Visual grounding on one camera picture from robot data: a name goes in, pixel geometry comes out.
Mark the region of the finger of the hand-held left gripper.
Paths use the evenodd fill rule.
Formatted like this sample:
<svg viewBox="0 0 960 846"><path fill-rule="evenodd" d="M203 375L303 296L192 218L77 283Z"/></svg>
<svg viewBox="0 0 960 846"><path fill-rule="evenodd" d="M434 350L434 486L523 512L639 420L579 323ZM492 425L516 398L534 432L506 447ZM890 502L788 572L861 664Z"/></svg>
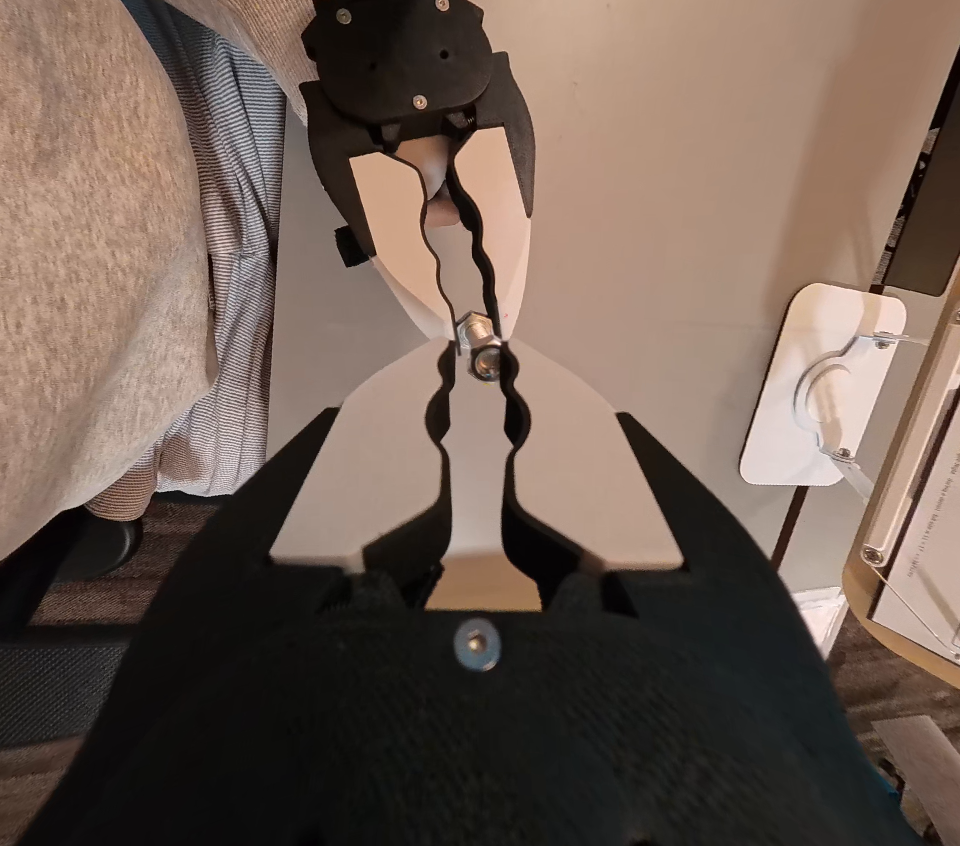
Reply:
<svg viewBox="0 0 960 846"><path fill-rule="evenodd" d="M413 165L382 152L349 161L373 244L372 263L429 339L454 339L439 261L426 240L426 186Z"/></svg>
<svg viewBox="0 0 960 846"><path fill-rule="evenodd" d="M506 341L522 310L532 232L513 157L507 126L479 126L456 148L448 177L464 223L474 231L487 316Z"/></svg>

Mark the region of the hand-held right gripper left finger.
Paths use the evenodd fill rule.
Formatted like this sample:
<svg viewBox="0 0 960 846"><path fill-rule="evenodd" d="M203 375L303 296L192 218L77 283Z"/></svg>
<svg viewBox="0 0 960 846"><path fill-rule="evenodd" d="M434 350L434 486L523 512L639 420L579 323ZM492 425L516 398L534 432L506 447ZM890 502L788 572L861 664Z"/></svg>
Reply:
<svg viewBox="0 0 960 846"><path fill-rule="evenodd" d="M270 564L384 575L422 608L452 534L450 392L457 354L433 339L358 386L267 463L280 488Z"/></svg>

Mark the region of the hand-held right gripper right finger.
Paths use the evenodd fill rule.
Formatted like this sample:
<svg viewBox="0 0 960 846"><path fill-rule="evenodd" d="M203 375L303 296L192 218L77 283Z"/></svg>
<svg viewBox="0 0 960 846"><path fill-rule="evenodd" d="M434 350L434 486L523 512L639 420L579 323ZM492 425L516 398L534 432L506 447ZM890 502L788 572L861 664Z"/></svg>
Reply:
<svg viewBox="0 0 960 846"><path fill-rule="evenodd" d="M685 563L616 410L522 342L501 353L510 453L503 550L548 605L571 575L666 573Z"/></svg>

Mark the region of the silver hex bolt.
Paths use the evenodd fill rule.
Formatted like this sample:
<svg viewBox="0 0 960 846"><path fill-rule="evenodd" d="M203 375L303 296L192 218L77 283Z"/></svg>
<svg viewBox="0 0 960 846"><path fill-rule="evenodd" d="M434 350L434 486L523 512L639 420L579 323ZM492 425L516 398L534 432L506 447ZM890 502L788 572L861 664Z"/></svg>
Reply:
<svg viewBox="0 0 960 846"><path fill-rule="evenodd" d="M466 356L466 362L469 360L468 354L473 346L490 340L501 343L501 339L495 333L491 319L482 313L474 311L464 314L457 320L455 324L455 335L460 352Z"/></svg>

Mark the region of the grey desk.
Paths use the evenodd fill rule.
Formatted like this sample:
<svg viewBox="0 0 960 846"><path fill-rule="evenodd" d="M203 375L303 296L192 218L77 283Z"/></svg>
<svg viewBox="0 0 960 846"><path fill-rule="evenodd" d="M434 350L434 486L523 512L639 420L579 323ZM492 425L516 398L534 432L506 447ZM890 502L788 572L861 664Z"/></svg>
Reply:
<svg viewBox="0 0 960 846"><path fill-rule="evenodd" d="M666 474L640 458L642 421L722 498L744 498L734 474L783 305L812 284L869 292L897 172L939 91L920 67L946 69L952 20L915 26L918 0L470 1L534 128L526 289L502 349L531 346L617 411L683 565L608 576L674 576L693 554ZM454 201L461 143L435 135L385 154L420 171L427 201L444 181ZM442 440L449 545L465 517L458 475L475 481L492 455L486 502L507 559L505 398L501 377L469 374L455 335L464 314L488 317L474 232L455 204L458 225L424 229L457 354Z"/></svg>

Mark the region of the person's left hand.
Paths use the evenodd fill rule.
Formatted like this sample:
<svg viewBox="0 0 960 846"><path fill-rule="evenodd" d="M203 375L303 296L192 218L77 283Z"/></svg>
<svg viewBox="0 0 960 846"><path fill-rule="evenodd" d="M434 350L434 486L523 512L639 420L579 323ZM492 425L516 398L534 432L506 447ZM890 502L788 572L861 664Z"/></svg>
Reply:
<svg viewBox="0 0 960 846"><path fill-rule="evenodd" d="M439 186L425 206L423 228L426 230L453 227L461 222L459 209L451 197L446 181Z"/></svg>

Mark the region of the wooden document stand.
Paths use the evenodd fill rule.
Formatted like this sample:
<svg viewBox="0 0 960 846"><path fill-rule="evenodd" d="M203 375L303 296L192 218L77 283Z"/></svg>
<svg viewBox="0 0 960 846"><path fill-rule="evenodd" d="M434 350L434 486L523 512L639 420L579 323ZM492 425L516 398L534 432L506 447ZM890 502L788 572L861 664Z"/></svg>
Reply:
<svg viewBox="0 0 960 846"><path fill-rule="evenodd" d="M812 284L792 299L739 460L753 485L831 487L845 481L864 515L844 567L847 604L866 629L912 664L958 686L958 665L871 619L897 555L935 441L959 418L958 280L929 339L911 336L904 301ZM870 477L860 458L882 386L901 347L923 352L892 444Z"/></svg>

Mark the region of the laminated paper sheet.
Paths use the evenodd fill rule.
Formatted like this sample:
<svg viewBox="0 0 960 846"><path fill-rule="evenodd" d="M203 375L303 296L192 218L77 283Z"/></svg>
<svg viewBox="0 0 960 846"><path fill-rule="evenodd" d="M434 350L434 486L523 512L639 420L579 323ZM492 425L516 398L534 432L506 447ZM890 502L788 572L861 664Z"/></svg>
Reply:
<svg viewBox="0 0 960 846"><path fill-rule="evenodd" d="M792 595L822 658L827 660L849 609L842 587L810 589Z"/></svg>

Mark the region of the person's beige sweater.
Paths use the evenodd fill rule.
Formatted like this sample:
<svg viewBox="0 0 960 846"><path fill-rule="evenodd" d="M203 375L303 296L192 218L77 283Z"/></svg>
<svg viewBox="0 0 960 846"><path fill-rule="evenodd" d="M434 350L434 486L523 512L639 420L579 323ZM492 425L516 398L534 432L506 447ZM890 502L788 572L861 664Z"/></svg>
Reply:
<svg viewBox="0 0 960 846"><path fill-rule="evenodd" d="M2 557L215 373L197 169L121 0L2 0Z"/></svg>

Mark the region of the white instruction sheet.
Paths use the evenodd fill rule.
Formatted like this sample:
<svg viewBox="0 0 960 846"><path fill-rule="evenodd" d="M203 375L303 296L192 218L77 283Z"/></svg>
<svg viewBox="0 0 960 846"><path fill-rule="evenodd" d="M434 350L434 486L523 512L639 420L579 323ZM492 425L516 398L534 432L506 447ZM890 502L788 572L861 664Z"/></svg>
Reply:
<svg viewBox="0 0 960 846"><path fill-rule="evenodd" d="M870 618L958 665L958 406L949 419L935 441L918 499Z"/></svg>

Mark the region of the white paper bag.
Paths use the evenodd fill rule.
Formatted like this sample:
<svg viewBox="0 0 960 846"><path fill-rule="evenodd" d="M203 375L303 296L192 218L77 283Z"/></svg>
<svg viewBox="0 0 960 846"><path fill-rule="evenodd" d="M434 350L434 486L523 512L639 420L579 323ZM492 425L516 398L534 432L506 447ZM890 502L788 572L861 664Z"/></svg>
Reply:
<svg viewBox="0 0 960 846"><path fill-rule="evenodd" d="M874 720L871 725L921 801L958 806L959 754L930 716Z"/></svg>

